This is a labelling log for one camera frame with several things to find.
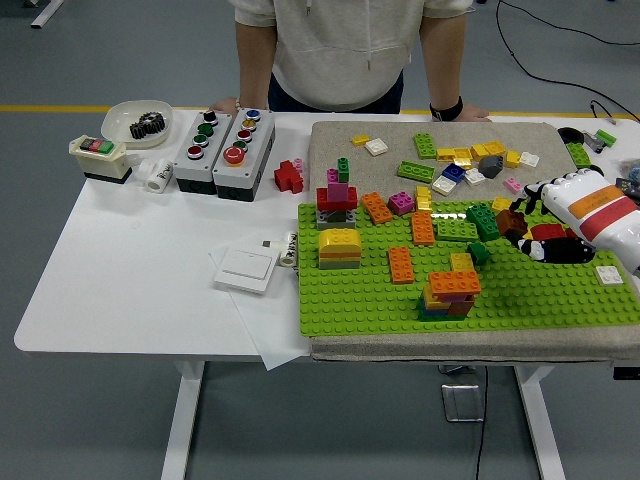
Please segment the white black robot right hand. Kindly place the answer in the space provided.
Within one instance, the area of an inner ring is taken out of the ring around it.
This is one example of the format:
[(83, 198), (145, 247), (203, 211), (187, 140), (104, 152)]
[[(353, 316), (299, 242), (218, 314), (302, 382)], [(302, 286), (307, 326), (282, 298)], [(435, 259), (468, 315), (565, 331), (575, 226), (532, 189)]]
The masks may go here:
[(525, 203), (527, 214), (541, 203), (573, 232), (572, 237), (529, 240), (516, 233), (506, 238), (530, 258), (551, 264), (590, 262), (598, 250), (612, 252), (624, 268), (639, 275), (639, 209), (622, 190), (594, 167), (524, 186), (509, 210)]

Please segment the person's right hand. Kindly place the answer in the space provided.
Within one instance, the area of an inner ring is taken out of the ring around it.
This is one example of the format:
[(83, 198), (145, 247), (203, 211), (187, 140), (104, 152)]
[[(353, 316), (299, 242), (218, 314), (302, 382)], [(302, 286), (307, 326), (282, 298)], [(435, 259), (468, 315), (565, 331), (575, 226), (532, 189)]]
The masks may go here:
[(235, 116), (239, 112), (241, 107), (242, 105), (241, 105), (240, 98), (227, 97), (225, 99), (215, 102), (209, 107), (209, 109), (212, 111), (222, 112), (225, 114)]

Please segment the person's left hand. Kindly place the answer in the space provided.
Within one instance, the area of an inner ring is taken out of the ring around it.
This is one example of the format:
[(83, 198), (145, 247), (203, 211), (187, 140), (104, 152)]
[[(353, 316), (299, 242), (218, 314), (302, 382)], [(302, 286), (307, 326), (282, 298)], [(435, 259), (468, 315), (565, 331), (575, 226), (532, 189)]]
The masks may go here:
[(456, 118), (458, 122), (490, 122), (490, 112), (487, 109), (473, 104), (465, 104), (460, 115)]

